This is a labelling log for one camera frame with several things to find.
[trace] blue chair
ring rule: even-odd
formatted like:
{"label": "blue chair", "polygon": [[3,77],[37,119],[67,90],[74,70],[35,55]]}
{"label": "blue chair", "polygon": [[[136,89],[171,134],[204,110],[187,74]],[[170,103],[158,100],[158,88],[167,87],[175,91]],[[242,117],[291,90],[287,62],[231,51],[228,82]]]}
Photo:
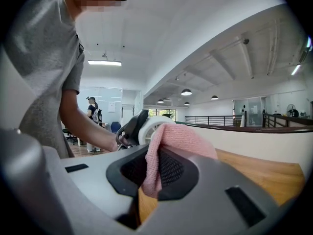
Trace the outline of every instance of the blue chair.
{"label": "blue chair", "polygon": [[117,133],[117,131],[121,128],[121,124],[119,122],[112,122],[111,124],[111,131],[113,133]]}

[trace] person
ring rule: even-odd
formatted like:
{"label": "person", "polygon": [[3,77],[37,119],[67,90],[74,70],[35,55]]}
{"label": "person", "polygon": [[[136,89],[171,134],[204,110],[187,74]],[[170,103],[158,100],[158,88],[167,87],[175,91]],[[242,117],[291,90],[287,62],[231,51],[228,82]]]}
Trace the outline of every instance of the person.
{"label": "person", "polygon": [[20,130],[55,148],[60,158],[74,157],[61,121],[73,135],[96,147],[118,149],[115,135],[78,108],[85,55],[75,20],[90,8],[118,6],[120,1],[27,0],[4,40],[8,57],[36,96]]}
{"label": "person", "polygon": [[[98,104],[96,102],[96,99],[91,96],[88,97],[88,103],[89,103],[89,107],[88,107],[88,111],[87,111],[87,116],[95,122],[95,124],[99,124],[99,119],[98,119]],[[93,145],[91,143],[87,143],[87,151],[88,152],[92,152],[93,151]]]}

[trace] chair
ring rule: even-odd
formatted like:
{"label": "chair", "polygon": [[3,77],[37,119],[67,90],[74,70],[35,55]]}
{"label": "chair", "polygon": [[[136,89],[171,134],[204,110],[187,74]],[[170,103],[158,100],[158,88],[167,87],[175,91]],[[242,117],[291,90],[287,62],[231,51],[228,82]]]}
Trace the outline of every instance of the chair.
{"label": "chair", "polygon": [[73,144],[77,141],[77,137],[74,137],[74,135],[68,130],[68,129],[63,129],[63,133],[67,134],[66,140],[71,140]]}
{"label": "chair", "polygon": [[112,122],[111,131],[113,133],[117,133],[117,131],[121,128],[121,124],[119,122]]}

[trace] pink towel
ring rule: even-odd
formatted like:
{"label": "pink towel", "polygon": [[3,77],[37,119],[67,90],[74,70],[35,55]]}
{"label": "pink towel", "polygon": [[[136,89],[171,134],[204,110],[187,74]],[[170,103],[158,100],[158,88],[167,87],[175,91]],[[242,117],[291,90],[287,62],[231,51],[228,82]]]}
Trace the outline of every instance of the pink towel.
{"label": "pink towel", "polygon": [[213,145],[198,136],[190,127],[182,124],[162,124],[154,133],[146,155],[147,176],[141,187],[150,197],[157,198],[157,193],[162,189],[157,155],[160,144],[217,159]]}

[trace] neck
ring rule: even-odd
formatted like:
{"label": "neck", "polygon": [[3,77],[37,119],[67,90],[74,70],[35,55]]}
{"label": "neck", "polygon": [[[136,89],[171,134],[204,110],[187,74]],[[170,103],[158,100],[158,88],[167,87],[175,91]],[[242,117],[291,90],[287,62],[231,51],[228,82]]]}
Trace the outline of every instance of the neck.
{"label": "neck", "polygon": [[76,20],[83,13],[83,8],[80,6],[79,0],[65,0],[68,12],[73,20]]}

